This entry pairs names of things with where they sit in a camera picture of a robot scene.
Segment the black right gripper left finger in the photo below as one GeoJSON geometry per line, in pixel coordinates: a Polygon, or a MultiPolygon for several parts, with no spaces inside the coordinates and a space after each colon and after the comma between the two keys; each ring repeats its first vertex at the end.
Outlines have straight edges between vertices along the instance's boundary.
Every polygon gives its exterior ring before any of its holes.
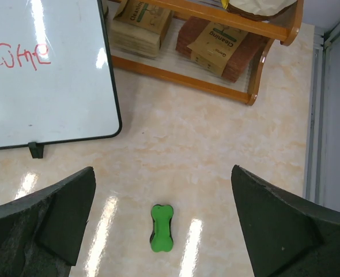
{"type": "Polygon", "coordinates": [[[86,167],[0,205],[0,276],[69,276],[95,190],[95,172],[86,167]]]}

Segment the black-framed whiteboard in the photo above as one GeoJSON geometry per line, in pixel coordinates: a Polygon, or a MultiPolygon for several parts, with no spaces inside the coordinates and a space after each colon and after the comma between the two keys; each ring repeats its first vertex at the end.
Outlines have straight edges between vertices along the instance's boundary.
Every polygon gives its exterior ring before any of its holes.
{"type": "Polygon", "coordinates": [[[0,1],[0,149],[33,158],[122,119],[102,1],[0,1]]]}

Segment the green bone-shaped whiteboard eraser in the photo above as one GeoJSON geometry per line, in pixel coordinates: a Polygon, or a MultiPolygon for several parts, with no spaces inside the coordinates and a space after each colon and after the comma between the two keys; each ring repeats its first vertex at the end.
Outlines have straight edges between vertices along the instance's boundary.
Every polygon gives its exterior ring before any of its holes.
{"type": "Polygon", "coordinates": [[[155,253],[170,252],[173,248],[171,221],[174,215],[171,205],[154,205],[151,209],[153,231],[150,247],[155,253]]]}

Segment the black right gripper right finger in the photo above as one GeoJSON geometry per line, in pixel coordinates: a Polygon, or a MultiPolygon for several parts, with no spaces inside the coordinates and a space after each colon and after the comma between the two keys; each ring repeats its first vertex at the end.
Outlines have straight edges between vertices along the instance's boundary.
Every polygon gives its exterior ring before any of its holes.
{"type": "Polygon", "coordinates": [[[231,183],[255,276],[340,276],[340,212],[238,165],[231,183]]]}

